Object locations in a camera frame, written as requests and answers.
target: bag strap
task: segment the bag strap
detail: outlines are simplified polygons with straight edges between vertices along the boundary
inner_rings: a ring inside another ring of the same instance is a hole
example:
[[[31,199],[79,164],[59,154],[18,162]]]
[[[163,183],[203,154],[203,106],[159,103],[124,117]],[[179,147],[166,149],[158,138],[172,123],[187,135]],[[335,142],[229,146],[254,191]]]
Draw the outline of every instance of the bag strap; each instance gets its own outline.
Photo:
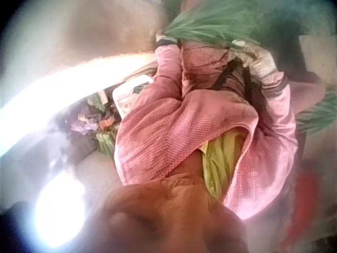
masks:
[[[220,90],[222,85],[226,82],[227,77],[233,73],[233,71],[238,67],[239,63],[235,59],[228,62],[227,67],[224,71],[219,75],[213,86],[211,87],[212,90]]]

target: green leafy vegetable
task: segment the green leafy vegetable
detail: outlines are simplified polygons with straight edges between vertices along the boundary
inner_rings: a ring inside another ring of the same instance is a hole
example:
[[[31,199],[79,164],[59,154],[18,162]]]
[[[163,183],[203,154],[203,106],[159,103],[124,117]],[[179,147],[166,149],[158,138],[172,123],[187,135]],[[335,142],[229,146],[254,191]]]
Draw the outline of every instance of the green leafy vegetable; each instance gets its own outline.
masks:
[[[211,45],[251,38],[258,15],[248,0],[205,0],[182,12],[163,34]]]
[[[322,102],[296,118],[298,128],[307,133],[325,129],[335,120],[337,120],[337,89],[334,88],[327,90]]]

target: hand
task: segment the hand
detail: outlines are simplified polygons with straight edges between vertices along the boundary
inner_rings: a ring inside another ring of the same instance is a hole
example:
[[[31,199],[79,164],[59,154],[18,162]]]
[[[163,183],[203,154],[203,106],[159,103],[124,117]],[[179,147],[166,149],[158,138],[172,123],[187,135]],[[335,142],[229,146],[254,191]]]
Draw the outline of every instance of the hand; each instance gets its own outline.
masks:
[[[268,86],[283,79],[284,73],[278,72],[274,58],[268,50],[246,41],[233,41],[232,44],[240,49],[235,51],[235,55],[245,67],[250,68],[252,77]]]

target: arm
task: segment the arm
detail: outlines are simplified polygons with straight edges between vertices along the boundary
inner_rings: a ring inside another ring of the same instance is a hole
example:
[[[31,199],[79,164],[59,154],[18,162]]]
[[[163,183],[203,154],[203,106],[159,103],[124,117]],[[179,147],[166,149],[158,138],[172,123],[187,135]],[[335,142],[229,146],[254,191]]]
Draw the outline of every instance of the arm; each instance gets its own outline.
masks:
[[[252,76],[261,83],[254,89],[260,89],[262,97],[253,98],[253,105],[260,116],[259,129],[266,139],[274,138],[280,144],[283,141],[296,143],[296,122],[290,107],[288,79],[277,70],[269,51],[253,43],[234,41],[233,44],[241,48],[237,56],[244,65],[249,66]]]
[[[264,63],[253,66],[263,67]],[[268,59],[267,68],[272,65]],[[254,87],[260,96],[253,100],[259,122],[251,146],[241,161],[240,174],[233,178],[233,187],[225,199],[225,205],[242,219],[259,213],[279,195],[298,147],[288,81],[277,69],[266,72],[259,76],[258,69],[251,70],[261,81],[261,86]]]
[[[135,102],[134,108],[160,99],[181,100],[182,66],[180,49],[165,38],[158,41],[155,54],[158,61],[157,74]]]

